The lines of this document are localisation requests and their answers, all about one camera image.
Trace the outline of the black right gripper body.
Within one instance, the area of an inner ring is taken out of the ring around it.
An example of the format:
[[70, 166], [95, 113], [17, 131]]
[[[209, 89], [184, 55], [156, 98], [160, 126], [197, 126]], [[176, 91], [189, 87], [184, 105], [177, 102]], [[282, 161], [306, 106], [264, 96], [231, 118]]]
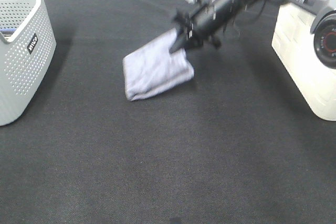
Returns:
[[216, 32], [237, 15], [247, 0], [208, 0], [191, 13], [178, 10], [173, 21], [179, 24], [177, 35], [185, 33], [188, 39], [203, 40], [215, 48], [221, 46]]

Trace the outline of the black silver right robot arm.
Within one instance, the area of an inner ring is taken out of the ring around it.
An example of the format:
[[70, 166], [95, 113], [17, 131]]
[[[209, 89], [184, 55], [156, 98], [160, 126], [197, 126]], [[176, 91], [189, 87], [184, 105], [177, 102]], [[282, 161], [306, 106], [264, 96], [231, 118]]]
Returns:
[[[173, 20], [179, 25], [177, 38], [169, 49], [200, 48], [205, 42], [215, 48], [221, 41], [215, 36], [227, 23], [259, 0], [185, 0], [196, 5], [191, 13], [178, 11]], [[328, 68], [335, 68], [335, 0], [264, 0], [278, 5], [292, 3], [315, 16], [310, 33], [317, 58]]]

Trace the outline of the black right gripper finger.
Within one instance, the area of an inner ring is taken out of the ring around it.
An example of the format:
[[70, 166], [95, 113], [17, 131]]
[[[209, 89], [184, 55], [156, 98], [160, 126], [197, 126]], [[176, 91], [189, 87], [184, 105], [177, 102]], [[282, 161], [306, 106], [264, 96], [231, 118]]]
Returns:
[[194, 50], [194, 49], [199, 49], [203, 47], [203, 40], [194, 40], [194, 39], [189, 39], [185, 43], [185, 50]]
[[172, 44], [172, 46], [169, 49], [169, 53], [173, 54], [180, 49], [187, 50], [188, 48], [188, 36], [185, 33], [181, 33], [177, 36], [175, 42]]

